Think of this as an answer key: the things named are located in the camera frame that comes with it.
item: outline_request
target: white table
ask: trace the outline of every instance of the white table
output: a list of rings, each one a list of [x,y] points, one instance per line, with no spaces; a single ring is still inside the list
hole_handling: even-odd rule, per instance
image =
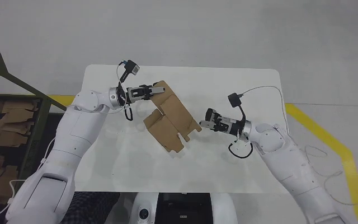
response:
[[[141,66],[125,86],[160,80],[169,84],[197,122],[208,108],[240,119],[239,109],[232,108],[227,98],[233,92],[262,85],[281,89],[279,74],[271,69],[151,66]],[[116,66],[91,65],[82,90],[105,92],[117,83]],[[242,107],[248,120],[285,125],[281,98],[274,88],[247,93]],[[99,138],[78,167],[77,191],[287,193],[255,150],[247,159],[228,152],[233,136],[203,128],[200,133],[193,131],[188,143],[182,139],[185,148],[179,154],[167,153],[143,124],[155,108],[150,100],[136,102],[132,122],[122,112],[107,116]]]

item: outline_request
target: cable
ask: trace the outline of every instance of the cable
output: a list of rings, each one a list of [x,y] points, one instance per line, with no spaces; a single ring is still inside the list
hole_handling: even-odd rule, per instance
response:
[[[252,91],[252,90],[255,90],[255,89],[257,89],[257,88],[264,88],[264,87],[275,88],[275,89],[277,89],[277,90],[279,91],[280,96],[281,96],[281,108],[282,108],[282,113],[283,113],[283,115],[284,115],[285,124],[286,124],[286,131],[287,131],[288,136],[292,139],[292,141],[294,141],[293,137],[292,137],[292,136],[290,135],[290,133],[289,133],[289,126],[288,126],[288,122],[287,122],[287,119],[286,119],[286,116],[285,116],[285,110],[284,110],[284,98],[283,98],[282,92],[281,92],[281,90],[280,90],[279,88],[277,88],[276,86],[257,86],[257,87],[255,87],[255,88],[251,88],[251,89],[249,89],[249,90],[246,90],[245,92],[242,93],[242,95],[244,95],[244,94],[246,94],[247,92],[250,92],[250,91]],[[318,151],[324,153],[324,156],[317,156],[317,155],[308,153],[308,152],[307,152],[307,147],[314,148],[315,150],[318,150]],[[306,146],[304,147],[303,152],[304,152],[304,154],[306,155],[306,158],[307,158],[307,161],[308,161],[309,164],[310,164],[310,159],[309,159],[308,155],[313,156],[313,157],[321,157],[321,158],[325,158],[325,157],[328,156],[328,154],[327,154],[326,152],[324,152],[323,150],[321,150],[321,149],[319,149],[319,148],[317,148],[317,147],[314,147],[314,146],[310,146],[310,145],[306,145]],[[335,172],[335,173],[333,173],[333,174],[330,174],[330,175],[323,175],[323,174],[319,173],[317,170],[315,170],[315,168],[314,168],[312,165],[311,165],[311,168],[312,168],[312,170],[313,170],[316,174],[318,174],[319,176],[322,176],[322,177],[326,178],[326,179],[324,180],[324,182],[323,182],[323,188],[324,188],[324,190],[329,194],[329,196],[330,196],[334,201],[336,201],[336,202],[338,202],[338,203],[340,203],[340,204],[346,205],[346,206],[356,206],[356,205],[358,205],[358,203],[345,203],[345,202],[341,202],[340,200],[336,199],[332,194],[330,194],[329,191],[328,191],[328,189],[327,189],[327,187],[326,187],[326,183],[327,183],[327,181],[328,181],[329,179],[331,179],[331,178],[333,178],[333,177],[340,176],[341,174],[343,174],[343,171],[342,171],[342,170],[338,170],[337,172]]]
[[[127,118],[127,120],[129,120],[130,122],[133,120],[133,112],[132,112],[132,108],[129,107],[129,113],[130,113],[130,118],[128,117],[128,114],[127,114],[127,108],[124,110],[124,114],[125,114],[125,117]]]
[[[44,155],[44,158],[42,158],[42,160],[40,161],[40,165],[39,165],[39,167],[37,168],[36,171],[38,171],[38,170],[42,167],[42,165],[46,162],[46,160],[47,160],[47,153],[48,153],[48,151],[49,151],[49,148],[50,148],[50,146],[51,146],[51,143],[55,140],[55,138],[53,138],[53,139],[51,140],[51,142],[48,144],[47,149],[46,149],[46,152],[45,152],[45,155]]]
[[[286,124],[286,131],[287,131],[287,134],[289,135],[289,134],[290,134],[290,133],[289,133],[289,125],[288,125],[288,123],[287,123],[287,119],[286,119],[286,115],[285,115],[285,109],[284,109],[284,107],[285,107],[284,97],[282,96],[282,92],[281,92],[281,90],[280,90],[279,88],[277,88],[276,86],[257,86],[257,87],[255,87],[255,88],[251,88],[251,89],[249,89],[249,90],[246,90],[246,91],[243,92],[241,95],[244,95],[245,93],[250,92],[250,91],[252,91],[252,90],[255,90],[255,89],[257,89],[257,88],[264,88],[264,87],[275,88],[275,89],[277,89],[277,90],[279,91],[280,96],[281,96],[282,114],[284,115],[285,124]]]
[[[12,203],[12,200],[13,200],[14,197],[15,197],[15,188],[14,188],[13,185],[12,185],[12,182],[14,182],[14,181],[26,181],[26,180],[11,180],[11,181],[9,182],[10,188],[11,188],[11,190],[12,190],[12,197],[11,197],[11,198],[9,199],[9,201],[7,202],[6,207],[5,207],[3,210],[1,210],[0,214],[3,213],[3,212],[10,206],[10,204]]]
[[[250,145],[251,145],[251,150],[250,150],[250,152],[246,155],[246,156],[238,156],[238,155],[236,155],[232,150],[231,150],[231,146],[234,144],[234,143],[237,143],[237,140],[238,139],[236,139],[233,143],[231,143],[230,145],[229,145],[229,152],[231,153],[231,154],[233,154],[235,157],[237,157],[237,158],[247,158],[247,157],[249,157],[250,155],[251,155],[251,153],[253,152],[253,145],[252,145],[252,143],[250,142]]]
[[[318,150],[318,151],[320,151],[320,152],[323,152],[323,153],[324,153],[324,156],[317,156],[317,155],[308,153],[308,152],[307,152],[307,147],[311,147],[311,148],[314,148],[315,150]],[[306,155],[308,164],[311,164],[311,161],[310,161],[308,155],[313,156],[313,157],[320,157],[320,158],[325,158],[325,157],[328,156],[328,153],[324,152],[322,149],[319,149],[319,148],[317,148],[317,147],[310,146],[310,145],[306,145],[306,146],[304,147],[304,150],[302,150],[302,149],[300,149],[300,150],[303,151],[304,154]],[[326,179],[324,180],[324,182],[323,182],[323,188],[324,188],[324,190],[329,194],[329,196],[330,196],[334,201],[338,202],[339,204],[344,204],[344,205],[346,205],[346,206],[356,206],[356,205],[358,205],[358,203],[345,203],[345,202],[341,202],[340,200],[336,199],[332,194],[330,194],[329,191],[328,191],[328,189],[327,189],[327,187],[326,187],[326,183],[327,183],[327,181],[328,181],[329,179],[331,179],[331,178],[333,178],[333,177],[340,176],[341,174],[343,174],[343,171],[342,171],[342,170],[338,170],[338,171],[336,171],[336,172],[334,172],[333,174],[330,174],[330,175],[324,175],[324,174],[319,173],[317,170],[315,170],[315,168],[313,167],[313,165],[311,165],[311,168],[312,168],[312,170],[313,170],[316,174],[318,174],[319,176],[322,176],[322,177],[326,178]]]
[[[118,74],[118,68],[121,66],[121,64],[123,64],[124,62],[120,62],[117,66],[117,69],[116,69],[116,74],[117,74],[117,78],[118,78],[118,81],[119,81],[119,84],[121,85],[121,88],[123,89],[123,91],[125,90],[123,88],[123,84],[122,82],[120,81],[120,78],[119,78],[119,74]],[[125,110],[125,108],[127,107],[127,94],[124,92],[124,95],[125,95],[125,101],[124,101],[124,106],[122,108],[120,108],[119,110],[114,110],[114,112],[111,112],[111,113],[105,113],[105,112],[100,112],[100,111],[88,111],[89,113],[99,113],[99,114],[116,114],[118,112],[121,112],[122,110]],[[84,109],[78,105],[75,105],[75,104],[71,104],[69,105],[67,108],[69,108],[70,106],[76,106],[80,109]]]
[[[251,88],[251,89],[249,89],[249,90],[246,90],[245,92],[243,92],[243,93],[240,94],[240,95],[243,96],[243,95],[246,94],[247,92],[250,92],[250,91],[255,90],[255,89],[257,89],[257,88],[264,88],[264,87],[275,88],[275,89],[277,89],[277,90],[279,91],[280,96],[281,96],[281,109],[282,109],[282,114],[283,114],[284,120],[285,120],[286,131],[287,131],[287,134],[290,136],[290,134],[289,134],[289,125],[288,125],[288,122],[287,122],[287,119],[286,119],[285,109],[284,109],[284,98],[283,98],[282,92],[281,92],[281,90],[280,90],[279,88],[277,88],[276,86],[257,86],[257,87]],[[236,139],[233,143],[231,143],[231,144],[229,145],[229,151],[230,151],[230,153],[233,154],[233,155],[234,155],[235,157],[237,157],[237,158],[247,158],[247,157],[249,157],[249,156],[251,155],[252,151],[253,151],[253,145],[252,145],[252,143],[250,142],[251,151],[249,152],[249,154],[248,154],[247,156],[241,157],[241,156],[238,156],[238,155],[236,155],[235,153],[233,153],[233,151],[231,150],[231,146],[232,146],[233,144],[235,144],[236,142],[237,142],[237,139]]]

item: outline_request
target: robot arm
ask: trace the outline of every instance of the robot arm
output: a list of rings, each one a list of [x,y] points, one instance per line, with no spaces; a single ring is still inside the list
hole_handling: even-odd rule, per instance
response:
[[[231,94],[229,101],[243,113],[242,120],[226,118],[208,109],[202,127],[232,134],[251,141],[273,176],[293,196],[307,223],[349,223],[335,208],[333,200],[319,185],[314,172],[297,144],[278,125],[255,124],[246,120],[240,95]]]
[[[109,110],[149,99],[160,92],[164,92],[163,87],[143,85],[128,88],[126,93],[120,85],[105,93],[77,94],[58,125],[48,158],[10,202],[6,213],[8,223],[59,223],[75,191],[74,174],[79,162],[97,139]]]

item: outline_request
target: cardboard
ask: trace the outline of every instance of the cardboard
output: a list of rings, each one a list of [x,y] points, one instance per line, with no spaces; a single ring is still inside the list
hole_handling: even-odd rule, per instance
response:
[[[0,111],[2,111],[3,107],[4,107],[4,101],[0,100]]]
[[[19,147],[21,144],[26,144],[26,142],[27,137],[16,132],[0,131],[0,146]]]
[[[4,156],[0,156],[0,168],[2,168],[2,165],[4,164],[4,161],[5,161],[5,157]]]
[[[0,125],[0,130],[30,135],[30,129],[33,124],[34,122],[4,123],[2,126]]]
[[[37,101],[5,101],[3,104],[3,109],[1,110],[2,113],[6,113],[10,109],[26,109],[31,111],[37,111]]]
[[[160,81],[154,87],[164,87],[165,92],[155,94],[150,99],[157,106],[150,116],[144,119],[144,124],[152,136],[168,151],[180,152],[184,145],[179,139],[178,133],[188,142],[188,134],[196,129],[201,131],[189,111],[175,95],[173,90]]]
[[[6,204],[10,197],[12,197],[12,190],[9,185],[10,180],[17,179],[17,166],[6,166],[1,171],[0,176],[0,203]]]
[[[1,119],[2,123],[25,122],[34,116],[34,112],[26,109],[6,109],[5,116]]]

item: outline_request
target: yellow tape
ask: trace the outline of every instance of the yellow tape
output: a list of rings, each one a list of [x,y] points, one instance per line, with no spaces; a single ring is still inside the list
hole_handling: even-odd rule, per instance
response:
[[[56,100],[60,104],[64,106],[69,106],[73,102],[74,96],[69,95],[48,95],[48,97],[51,97],[52,99]]]
[[[343,169],[346,174],[348,189],[353,204],[358,204],[358,173],[354,162],[353,153],[337,140],[333,135],[324,130],[319,124],[304,114],[293,104],[285,104],[286,112],[312,132],[319,140],[329,146],[341,157]],[[354,213],[358,218],[358,206],[354,206]]]

